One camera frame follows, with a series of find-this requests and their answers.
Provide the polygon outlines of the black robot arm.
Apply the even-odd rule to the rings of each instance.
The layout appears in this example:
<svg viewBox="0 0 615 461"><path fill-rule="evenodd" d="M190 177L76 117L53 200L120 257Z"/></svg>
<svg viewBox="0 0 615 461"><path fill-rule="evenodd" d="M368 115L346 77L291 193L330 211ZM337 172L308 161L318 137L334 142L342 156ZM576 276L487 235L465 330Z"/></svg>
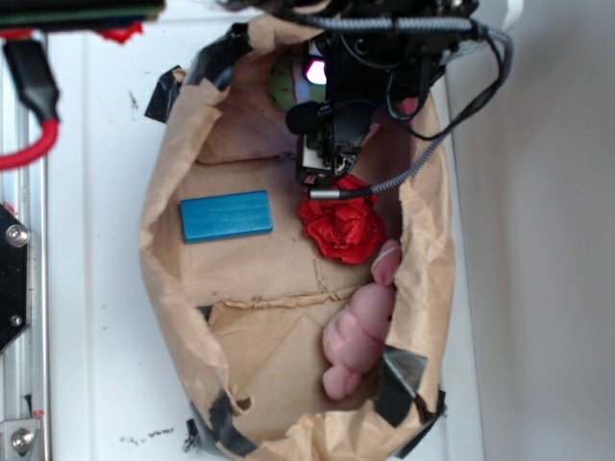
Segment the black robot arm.
<svg viewBox="0 0 615 461"><path fill-rule="evenodd" d="M269 95L298 135L296 180L314 200L349 197L377 110L407 122L470 38L476 1L225 1L320 29L273 65Z"/></svg>

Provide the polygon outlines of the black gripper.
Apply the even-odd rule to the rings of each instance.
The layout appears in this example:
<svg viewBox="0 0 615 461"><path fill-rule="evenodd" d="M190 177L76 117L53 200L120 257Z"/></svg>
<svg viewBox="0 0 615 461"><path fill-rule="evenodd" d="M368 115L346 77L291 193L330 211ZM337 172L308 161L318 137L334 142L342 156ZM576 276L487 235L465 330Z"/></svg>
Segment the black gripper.
<svg viewBox="0 0 615 461"><path fill-rule="evenodd" d="M296 181L306 187L329 187L354 169L378 108L363 99L318 104L319 130L297 134Z"/></svg>

